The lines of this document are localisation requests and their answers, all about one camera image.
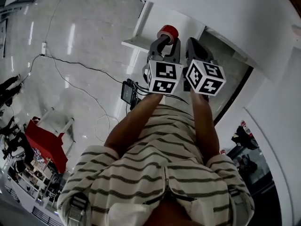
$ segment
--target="marble floor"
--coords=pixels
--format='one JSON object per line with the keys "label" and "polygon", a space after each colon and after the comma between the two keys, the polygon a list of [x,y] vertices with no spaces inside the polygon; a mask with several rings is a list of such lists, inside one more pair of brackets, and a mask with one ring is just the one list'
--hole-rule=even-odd
{"label": "marble floor", "polygon": [[[108,133],[126,115],[126,103],[120,99],[121,84],[104,73],[79,64],[54,62],[38,57],[42,43],[47,55],[106,71],[118,81],[131,78],[146,86],[140,67],[129,68],[132,49],[121,45],[132,37],[142,10],[140,0],[36,0],[8,18],[5,58],[0,59],[0,83],[21,74],[23,92],[5,109],[3,121],[14,115],[19,125],[33,116],[41,117],[53,107],[49,121],[55,131],[74,118],[64,136],[68,155],[67,169],[72,171],[88,145],[103,145]],[[200,39],[212,50],[224,67],[227,83],[210,100],[214,117],[227,103],[248,66],[232,58],[234,51],[217,38],[204,33]],[[178,86],[176,95],[190,102],[189,93]],[[165,103],[191,113],[186,105],[172,98]]]}

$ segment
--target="red chair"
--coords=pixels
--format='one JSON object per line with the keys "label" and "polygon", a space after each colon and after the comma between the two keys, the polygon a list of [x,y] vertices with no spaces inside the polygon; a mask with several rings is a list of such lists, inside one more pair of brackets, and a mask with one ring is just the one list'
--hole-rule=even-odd
{"label": "red chair", "polygon": [[66,171],[66,163],[68,161],[63,149],[62,136],[73,124],[74,119],[71,118],[65,125],[59,136],[39,127],[39,124],[48,116],[54,109],[48,111],[41,119],[33,117],[29,121],[25,135],[31,147],[38,149],[44,159],[49,158],[56,166],[59,173]]}

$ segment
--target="striped shirt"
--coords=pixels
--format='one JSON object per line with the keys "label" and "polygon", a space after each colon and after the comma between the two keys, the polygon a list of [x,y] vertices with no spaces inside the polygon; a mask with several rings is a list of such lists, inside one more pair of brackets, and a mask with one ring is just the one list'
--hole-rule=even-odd
{"label": "striped shirt", "polygon": [[159,105],[121,158],[103,146],[84,151],[58,199],[60,218],[68,225],[70,198],[84,192],[92,225],[108,225],[110,214],[118,208],[135,210],[120,204],[149,206],[147,219],[169,191],[190,218],[202,225],[246,225],[254,202],[233,161],[218,155],[203,165],[195,142],[193,117]]}

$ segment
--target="white cube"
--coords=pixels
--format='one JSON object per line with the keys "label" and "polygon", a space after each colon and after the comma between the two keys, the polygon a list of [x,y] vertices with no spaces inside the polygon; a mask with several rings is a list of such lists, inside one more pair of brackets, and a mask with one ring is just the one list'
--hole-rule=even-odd
{"label": "white cube", "polygon": [[150,60],[147,69],[149,91],[159,94],[173,94],[181,78],[183,65]]}
{"label": "white cube", "polygon": [[193,59],[186,79],[196,93],[216,96],[226,83],[224,70],[221,66]]}

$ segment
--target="red tape roll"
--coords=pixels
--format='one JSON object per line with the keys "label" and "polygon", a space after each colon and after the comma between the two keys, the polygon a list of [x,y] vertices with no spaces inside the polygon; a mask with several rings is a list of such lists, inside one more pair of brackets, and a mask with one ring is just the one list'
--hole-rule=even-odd
{"label": "red tape roll", "polygon": [[179,32],[171,25],[164,25],[163,28],[161,28],[161,30],[157,33],[157,38],[160,38],[163,34],[170,37],[170,42],[168,45],[172,45],[174,43],[174,39],[179,37]]}

